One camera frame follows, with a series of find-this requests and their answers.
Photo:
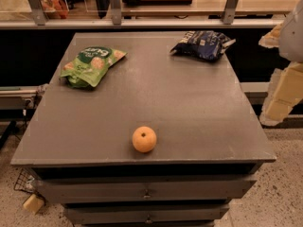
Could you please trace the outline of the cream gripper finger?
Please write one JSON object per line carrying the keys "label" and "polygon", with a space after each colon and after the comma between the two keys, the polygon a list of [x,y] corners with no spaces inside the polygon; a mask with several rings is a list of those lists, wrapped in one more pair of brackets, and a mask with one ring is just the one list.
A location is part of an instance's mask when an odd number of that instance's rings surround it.
{"label": "cream gripper finger", "polygon": [[285,69],[275,69],[270,78],[259,121],[276,126],[303,100],[303,63],[291,62]]}
{"label": "cream gripper finger", "polygon": [[265,48],[278,48],[282,24],[276,25],[270,32],[260,38],[258,44]]}

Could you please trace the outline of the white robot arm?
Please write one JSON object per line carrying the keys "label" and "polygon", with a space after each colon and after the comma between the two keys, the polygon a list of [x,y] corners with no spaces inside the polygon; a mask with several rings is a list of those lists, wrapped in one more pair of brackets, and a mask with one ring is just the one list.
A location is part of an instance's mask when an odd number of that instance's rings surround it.
{"label": "white robot arm", "polygon": [[258,44],[276,47],[279,56],[290,62],[285,69],[274,70],[259,117],[262,125],[275,126],[303,100],[303,0]]}

